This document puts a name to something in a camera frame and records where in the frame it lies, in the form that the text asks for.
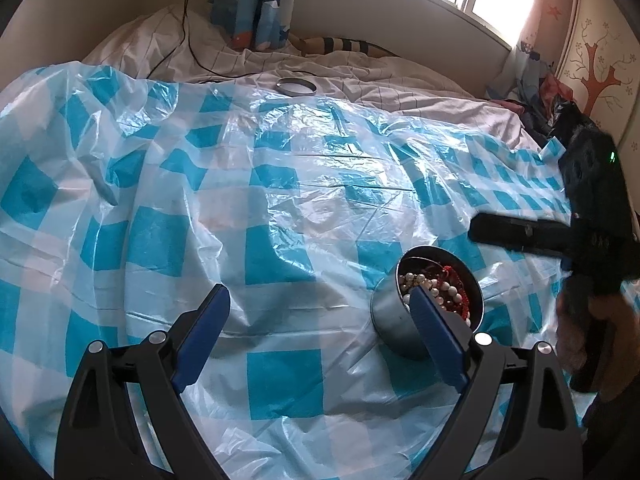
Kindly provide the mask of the right hand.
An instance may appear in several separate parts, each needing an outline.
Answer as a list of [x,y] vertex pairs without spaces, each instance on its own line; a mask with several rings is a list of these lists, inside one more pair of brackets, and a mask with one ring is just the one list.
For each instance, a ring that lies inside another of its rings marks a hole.
[[[615,327],[611,356],[603,360],[603,374],[594,383],[600,399],[610,402],[639,374],[639,317],[621,294],[590,298],[588,309],[595,318]],[[563,370],[574,375],[587,362],[587,337],[568,316],[564,290],[556,300],[556,317],[556,353]]]

